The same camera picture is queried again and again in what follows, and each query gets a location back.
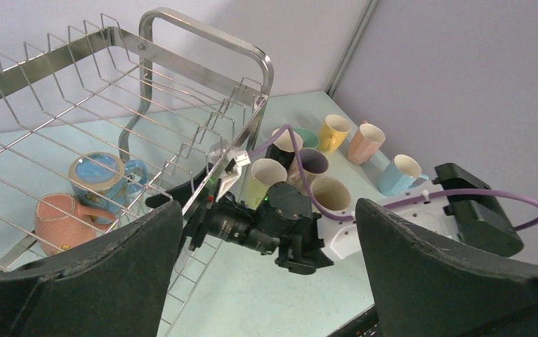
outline pink mug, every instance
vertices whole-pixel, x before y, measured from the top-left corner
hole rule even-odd
[[[114,214],[102,209],[81,205],[77,198],[70,194],[57,193],[42,197],[35,208],[35,235],[59,247],[55,249],[51,245],[40,241],[39,245],[48,256],[66,251],[96,238],[96,230],[70,215],[101,230],[107,230],[109,225],[95,224],[93,222],[95,217],[102,217],[111,221],[116,220]]]
[[[365,163],[385,142],[385,133],[366,121],[358,127],[358,131],[348,148],[348,160],[356,165]]]

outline camera lens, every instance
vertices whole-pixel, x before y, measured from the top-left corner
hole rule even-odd
[[[251,222],[250,217],[236,212],[217,214],[208,233],[226,242],[239,244],[264,254],[272,254],[280,245],[280,240],[252,229]]]

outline stainless steel dish rack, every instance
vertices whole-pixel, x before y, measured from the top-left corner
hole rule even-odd
[[[22,62],[0,53],[0,126],[6,120],[17,126],[0,130],[0,270],[44,257],[36,243],[52,244],[34,233],[36,203],[45,194],[70,191],[67,168],[82,154],[116,152],[123,161],[144,161],[151,174],[128,206],[117,204],[122,215],[107,231],[95,228],[105,234],[148,212],[148,195],[190,180],[193,197],[183,208],[188,217],[192,200],[227,164],[214,157],[195,190],[193,178],[213,157],[213,144],[241,147],[248,140],[248,150],[255,144],[273,83],[263,51],[168,8],[145,13],[138,36],[110,16],[100,18],[101,26],[87,20],[81,28],[69,26],[66,39],[47,34],[45,50],[24,43]],[[261,68],[260,80],[227,77],[154,44],[157,18],[251,58]],[[220,243],[206,242],[205,257],[181,252],[169,289],[178,309],[166,316],[168,324],[178,319]],[[198,271],[187,272],[194,264]],[[190,283],[189,290],[173,294],[180,282]]]

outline light blue table surface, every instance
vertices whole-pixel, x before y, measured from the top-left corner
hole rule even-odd
[[[180,113],[198,118],[197,111],[180,110]],[[284,123],[318,131],[328,114],[340,114],[347,118],[324,92],[273,97],[269,99],[257,144],[269,139],[271,132]],[[181,130],[190,127],[187,123],[179,124],[179,119],[171,119],[163,112],[148,116]],[[242,123],[241,119],[237,119],[237,114],[234,116],[236,123]],[[128,120],[128,117],[115,119],[120,126]],[[119,129],[110,123],[92,121],[82,123],[80,127],[101,135],[112,144],[117,142]],[[159,143],[176,142],[168,136],[169,133],[149,130],[148,127],[146,123],[141,123],[137,125],[136,131],[156,138]],[[218,129],[222,133],[229,133],[231,124],[218,125]],[[362,166],[351,164],[345,158],[345,153],[356,130],[357,127],[353,125],[339,151],[327,155],[329,169],[325,175],[344,182],[353,200],[368,198],[378,202],[385,197],[376,190],[375,183],[389,160],[378,152],[370,162]],[[2,133],[0,142],[6,144],[22,134],[22,131]],[[72,140],[73,148],[80,153],[94,150],[117,152],[69,126],[45,128],[42,134],[60,142]],[[208,139],[209,142],[216,141],[212,137]],[[202,144],[201,148],[208,148],[210,144],[212,143]],[[77,157],[75,153],[48,145],[37,135],[23,140],[14,149],[39,158],[60,173],[65,173]],[[134,137],[131,138],[131,151],[141,154],[156,165],[162,164],[164,158],[168,157],[167,153],[161,153],[159,149],[152,150],[150,146],[147,147],[147,143],[139,142]],[[187,169],[194,171],[202,167],[204,160],[203,156],[191,159],[188,163],[191,167]],[[173,177],[173,183],[184,181],[185,176],[179,173]],[[60,176],[43,170],[10,151],[0,155],[0,177],[20,185],[38,197],[51,192],[72,191],[70,184]],[[18,223],[26,230],[32,230],[35,204],[35,199],[0,183],[0,216]],[[0,258],[24,236],[23,232],[0,223]],[[43,255],[37,245],[32,250],[17,260],[11,269]],[[210,257],[201,256],[212,254],[213,251],[204,246],[195,253],[206,260]],[[326,336],[374,302],[360,253],[309,276],[295,275],[279,268],[274,263],[276,255],[261,256],[241,246],[223,243],[170,331],[170,336]],[[201,272],[195,270],[195,277]],[[192,285],[184,289],[182,285],[177,285],[173,291],[181,292],[183,296],[187,296],[192,289]],[[162,319],[168,322],[173,321],[177,312],[172,300],[172,297],[167,296],[162,315]],[[162,321],[158,336],[165,336],[168,330],[169,324]]]

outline blue patterned mug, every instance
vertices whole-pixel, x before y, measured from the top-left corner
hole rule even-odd
[[[137,169],[143,170],[143,176],[138,183],[129,183],[126,177]],[[147,166],[140,160],[123,163],[113,154],[92,152],[71,164],[68,169],[68,178],[73,182],[72,189],[81,204],[106,210],[118,217],[122,208],[110,200],[124,207],[128,206],[129,195],[141,190],[147,182]],[[102,224],[110,223],[109,219],[101,217],[93,217],[93,221]]]

